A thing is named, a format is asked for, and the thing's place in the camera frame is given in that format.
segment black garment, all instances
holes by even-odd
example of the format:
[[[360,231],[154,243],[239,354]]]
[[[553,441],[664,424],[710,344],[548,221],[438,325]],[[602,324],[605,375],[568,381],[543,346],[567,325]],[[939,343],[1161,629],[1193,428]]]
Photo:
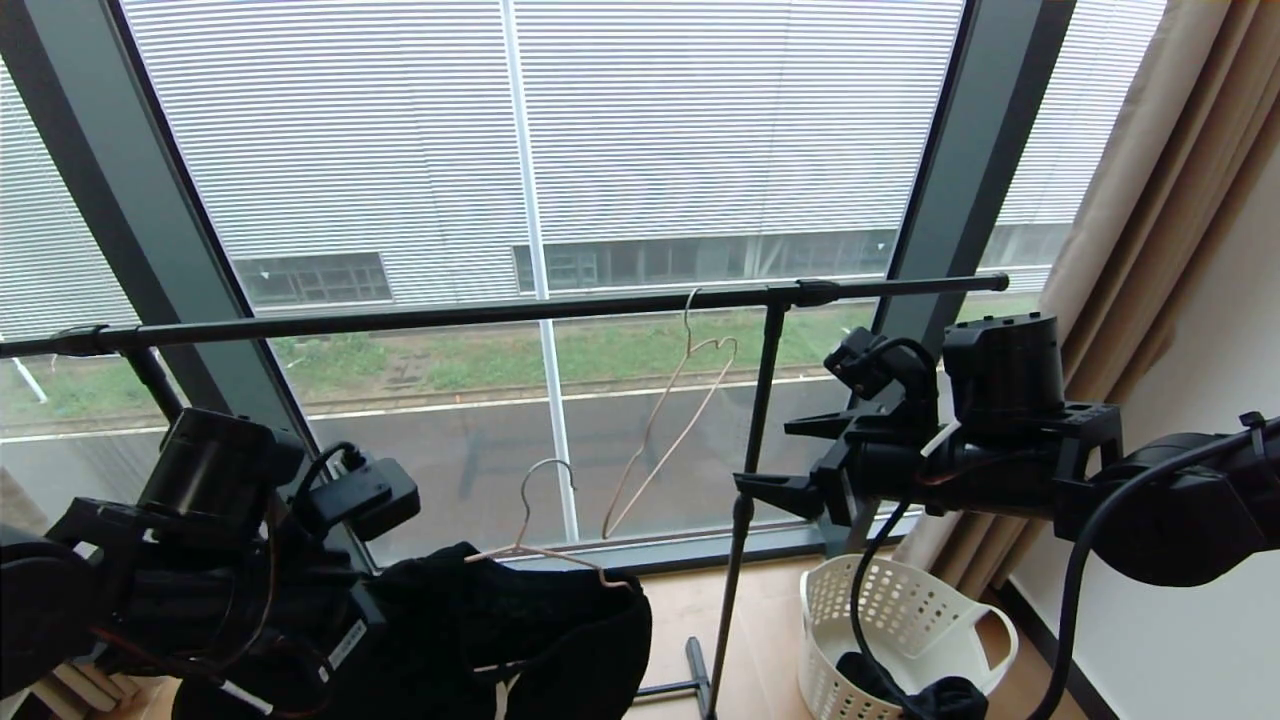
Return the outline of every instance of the black garment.
[[[886,685],[870,662],[860,652],[846,652],[840,656],[836,670],[863,692],[884,702],[897,703],[895,691],[896,694],[906,693],[897,687],[897,683],[893,683],[892,688]],[[884,675],[888,674],[888,670],[884,670]],[[987,696],[982,694],[968,678],[942,678],[919,694],[906,697],[911,701],[911,706],[920,711],[923,720],[983,720],[987,716]]]
[[[611,580],[630,583],[634,591],[627,591],[604,588],[595,570],[521,571],[493,560],[463,562],[475,552],[460,543],[398,562],[369,582],[388,633],[312,717],[493,720],[498,683],[517,674],[507,720],[622,717],[649,664],[653,615],[639,580],[607,573]],[[517,665],[506,665],[512,662]],[[503,667],[472,670],[492,665]],[[287,682],[264,683],[264,671],[246,667],[232,679],[261,697],[280,698]],[[246,708],[207,684],[198,697],[189,694],[186,702],[179,694],[175,719],[232,716],[211,703]],[[188,715],[182,706],[201,707]]]

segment clothes hanger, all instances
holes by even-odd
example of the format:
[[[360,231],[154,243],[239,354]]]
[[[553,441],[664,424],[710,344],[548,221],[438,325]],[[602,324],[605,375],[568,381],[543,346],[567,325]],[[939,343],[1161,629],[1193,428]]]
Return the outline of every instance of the clothes hanger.
[[[543,555],[545,557],[558,557],[561,560],[567,560],[568,562],[576,562],[577,565],[585,565],[588,568],[593,568],[600,578],[600,584],[607,588],[631,589],[631,583],[627,583],[625,580],[609,580],[608,578],[605,578],[604,568],[594,562],[588,562],[586,560],[581,560],[571,555],[564,555],[563,552],[556,552],[554,550],[543,550],[540,547],[530,547],[527,544],[522,544],[522,541],[525,539],[525,532],[529,530],[529,518],[532,515],[532,510],[529,507],[529,495],[527,495],[529,478],[531,478],[534,473],[538,471],[539,468],[541,468],[543,465],[550,465],[552,462],[558,462],[563,465],[566,470],[568,470],[568,487],[572,488],[573,491],[577,491],[577,486],[573,484],[573,468],[570,466],[568,462],[561,460],[559,457],[548,457],[545,460],[539,460],[538,462],[534,462],[532,468],[530,468],[529,471],[525,473],[525,479],[520,483],[520,501],[525,503],[525,521],[521,523],[520,525],[520,532],[516,534],[516,542],[506,547],[499,547],[498,550],[490,550],[488,552],[477,552],[475,555],[468,555],[465,559],[465,561],[476,562],[479,560],[485,560],[495,555],[503,555],[513,550],[524,550],[526,552],[534,552],[538,555]]]
[[[703,410],[707,409],[707,404],[710,402],[712,396],[716,395],[717,389],[719,389],[721,383],[724,380],[724,375],[728,374],[730,368],[733,366],[733,360],[737,359],[736,337],[726,336],[714,340],[707,338],[699,342],[698,345],[694,345],[694,329],[689,325],[689,309],[694,305],[694,296],[698,295],[698,291],[700,290],[701,290],[700,287],[695,287],[694,291],[689,293],[689,300],[685,301],[685,313],[684,315],[681,315],[681,320],[685,323],[685,356],[680,359],[680,364],[676,365],[676,372],[671,374],[671,379],[667,380],[667,387],[663,388],[662,391],[662,397],[659,397],[658,404],[653,406],[653,413],[649,414],[649,421],[645,423],[644,425],[644,436],[640,439],[640,448],[636,450],[635,455],[631,456],[631,460],[627,461],[627,466],[622,470],[622,478],[618,479],[618,487],[613,489],[613,500],[609,501],[609,507],[608,510],[604,511],[604,523],[600,524],[600,538],[603,539],[608,539],[608,537],[612,536],[613,532],[618,529],[618,524],[622,523],[622,519],[627,516],[627,512],[631,511],[631,507],[636,503],[637,500],[640,500],[640,496],[644,493],[645,488],[649,487],[649,483],[653,482],[653,479],[658,475],[658,471],[662,470],[662,466],[667,464],[667,459],[669,459],[671,455],[676,452],[676,448],[680,447],[680,443],[684,442],[689,432],[694,429],[694,424],[696,424],[698,419],[703,416]],[[685,429],[681,430],[680,436],[676,437],[676,442],[671,443],[671,447],[667,448],[667,452],[662,456],[660,460],[658,460],[658,464],[653,466],[653,470],[650,470],[649,474],[645,477],[644,482],[640,483],[640,488],[636,491],[634,496],[631,496],[631,500],[627,501],[626,506],[622,507],[622,512],[618,512],[617,520],[613,520],[613,524],[611,525],[609,518],[613,515],[613,509],[617,507],[618,505],[618,498],[622,496],[622,487],[626,486],[627,477],[631,475],[631,468],[635,466],[636,460],[639,460],[640,456],[644,455],[645,448],[648,448],[649,436],[653,432],[653,421],[658,416],[658,413],[662,411],[662,405],[667,402],[667,397],[671,395],[671,388],[676,384],[676,380],[680,379],[680,375],[685,372],[685,365],[689,363],[689,359],[692,357],[699,350],[704,347],[714,347],[716,350],[719,350],[721,347],[723,347],[726,343],[730,342],[733,343],[733,348],[728,356],[728,361],[724,363],[724,366],[721,369],[719,375],[716,377],[716,382],[712,383],[710,389],[707,391],[707,395],[703,397],[701,405],[698,406],[698,410],[694,413],[694,416],[690,418],[689,424],[685,425]]]

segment wooden floor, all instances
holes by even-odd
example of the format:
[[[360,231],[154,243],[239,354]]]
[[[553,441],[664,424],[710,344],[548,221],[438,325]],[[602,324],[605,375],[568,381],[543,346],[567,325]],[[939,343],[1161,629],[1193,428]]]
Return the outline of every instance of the wooden floor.
[[[800,574],[820,562],[818,557],[749,565],[742,571],[739,602],[728,641],[723,688],[719,694],[722,720],[804,720],[809,717],[796,683],[800,653]],[[696,635],[703,644],[708,671],[716,653],[724,571],[700,570],[644,578],[645,594],[653,605],[653,648],[645,685],[689,679],[685,642]],[[984,641],[1001,638],[1001,625],[983,633]],[[991,642],[992,657],[1004,657],[1007,644]],[[1021,720],[1039,702],[1048,682],[1048,665],[1030,642],[1019,641],[1019,653],[1004,683],[992,693],[989,720]],[[173,683],[163,683],[131,707],[105,717],[111,720],[168,720]],[[1079,706],[1068,697],[1055,720],[1083,720]],[[692,696],[637,702],[627,720],[696,720]]]

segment road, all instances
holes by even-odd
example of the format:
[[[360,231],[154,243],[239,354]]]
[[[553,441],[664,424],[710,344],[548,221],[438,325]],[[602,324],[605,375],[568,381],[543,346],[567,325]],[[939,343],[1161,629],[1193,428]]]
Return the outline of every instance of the road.
[[[750,421],[751,387],[716,392],[703,418],[672,455],[616,537],[687,532],[728,524],[732,471],[741,469]],[[648,451],[628,480],[632,492],[684,429],[705,391],[680,391],[667,400]],[[570,455],[582,541],[599,538],[604,510],[636,451],[658,393],[612,393],[566,398]],[[788,419],[844,407],[847,391],[822,378],[774,384],[762,471],[801,473],[827,443],[786,437]],[[481,547],[506,544],[524,516],[518,484],[535,461],[553,456],[545,401],[438,406],[314,420],[321,443],[349,439],[379,457],[396,457],[417,484],[422,511],[371,543],[383,564],[468,539]],[[132,502],[156,457],[160,432],[86,434],[68,438],[8,439],[0,468],[52,520],[70,497],[82,495]],[[564,541],[558,483],[552,469],[529,484],[531,543]],[[758,506],[758,521],[787,515]]]

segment grass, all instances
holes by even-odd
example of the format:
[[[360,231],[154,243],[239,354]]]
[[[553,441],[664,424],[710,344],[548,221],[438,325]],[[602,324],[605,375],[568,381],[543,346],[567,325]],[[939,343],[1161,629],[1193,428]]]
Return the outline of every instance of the grass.
[[[1033,309],[1034,296],[979,296],[968,301],[961,320]],[[846,329],[870,323],[873,305],[795,310],[788,314],[778,351],[780,368],[819,368]],[[736,370],[760,361],[764,314],[758,310],[694,314],[694,341],[732,336],[739,340]],[[564,383],[666,377],[680,361],[685,329],[676,316],[611,318],[561,322],[556,346]],[[412,336],[372,337],[351,333],[330,338],[273,340],[280,365],[305,404],[398,393],[470,392],[493,388],[540,388],[543,351],[535,325],[460,328]],[[689,372],[718,372],[727,350],[704,350]],[[154,415],[146,388],[118,357],[28,359],[28,370],[49,396],[38,404],[13,366],[0,366],[0,421],[49,423]]]

